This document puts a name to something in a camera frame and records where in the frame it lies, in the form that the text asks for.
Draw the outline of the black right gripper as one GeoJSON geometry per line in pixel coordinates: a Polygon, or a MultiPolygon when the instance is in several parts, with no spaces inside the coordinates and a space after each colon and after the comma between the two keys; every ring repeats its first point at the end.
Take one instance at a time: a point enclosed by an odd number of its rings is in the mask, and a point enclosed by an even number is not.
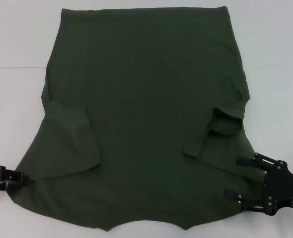
{"type": "Polygon", "coordinates": [[[260,212],[269,216],[274,216],[281,208],[293,208],[293,174],[288,170],[286,162],[255,153],[251,158],[237,158],[236,163],[245,175],[266,173],[262,200],[249,198],[227,189],[223,191],[225,199],[235,201],[241,211],[260,212]]]}

